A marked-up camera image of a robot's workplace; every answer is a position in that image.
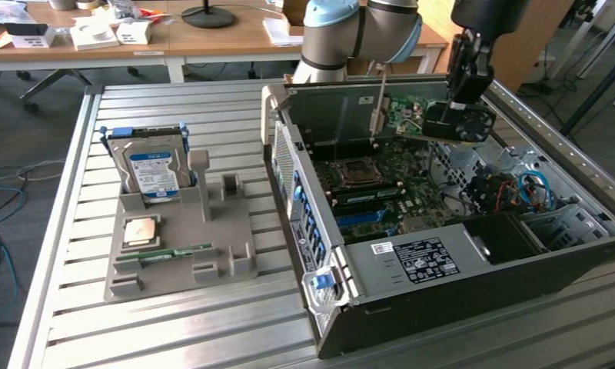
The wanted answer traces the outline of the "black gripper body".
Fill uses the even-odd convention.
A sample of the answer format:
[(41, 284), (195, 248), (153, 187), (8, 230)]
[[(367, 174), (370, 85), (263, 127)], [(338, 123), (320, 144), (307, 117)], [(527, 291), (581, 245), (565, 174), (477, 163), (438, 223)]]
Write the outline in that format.
[(454, 2), (451, 21), (481, 35), (513, 33), (530, 0), (462, 0)]

